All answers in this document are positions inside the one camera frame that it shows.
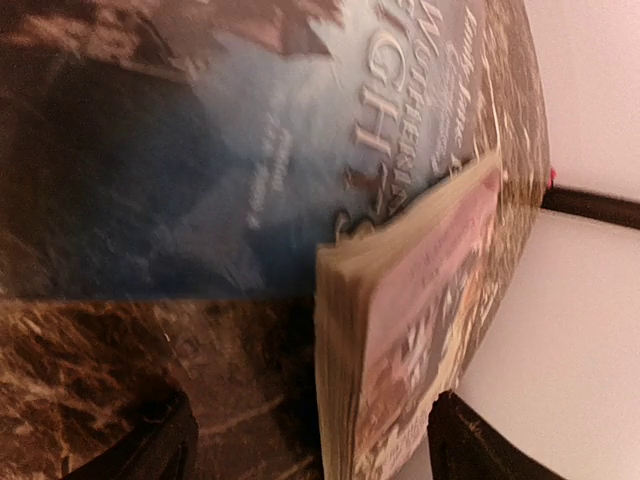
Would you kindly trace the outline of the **pink grey paperback book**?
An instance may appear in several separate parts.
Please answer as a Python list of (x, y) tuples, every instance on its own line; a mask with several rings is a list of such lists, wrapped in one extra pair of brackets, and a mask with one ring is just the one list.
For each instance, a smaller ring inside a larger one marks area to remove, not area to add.
[(315, 380), (328, 479), (390, 479), (459, 376), (489, 263), (502, 159), (490, 151), (388, 224), (319, 248)]

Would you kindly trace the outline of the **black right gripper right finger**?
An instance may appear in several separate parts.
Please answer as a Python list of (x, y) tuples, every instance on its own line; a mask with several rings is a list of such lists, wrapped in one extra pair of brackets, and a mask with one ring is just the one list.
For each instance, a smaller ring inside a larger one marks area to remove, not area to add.
[(428, 441), (435, 479), (550, 477), (549, 469), (518, 450), (451, 390), (433, 404)]

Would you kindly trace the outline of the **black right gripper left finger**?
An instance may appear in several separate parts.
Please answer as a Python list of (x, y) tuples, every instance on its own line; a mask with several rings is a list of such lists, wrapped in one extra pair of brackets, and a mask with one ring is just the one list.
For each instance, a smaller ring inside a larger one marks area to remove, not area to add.
[(192, 479), (199, 427), (188, 395), (175, 384), (133, 407), (134, 428), (67, 479)]

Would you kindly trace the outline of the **Wuthering Heights dark book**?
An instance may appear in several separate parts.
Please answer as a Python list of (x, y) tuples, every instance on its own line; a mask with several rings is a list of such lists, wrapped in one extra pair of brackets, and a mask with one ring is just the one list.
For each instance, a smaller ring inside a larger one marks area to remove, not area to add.
[(1, 293), (307, 293), (472, 156), (483, 1), (5, 1)]

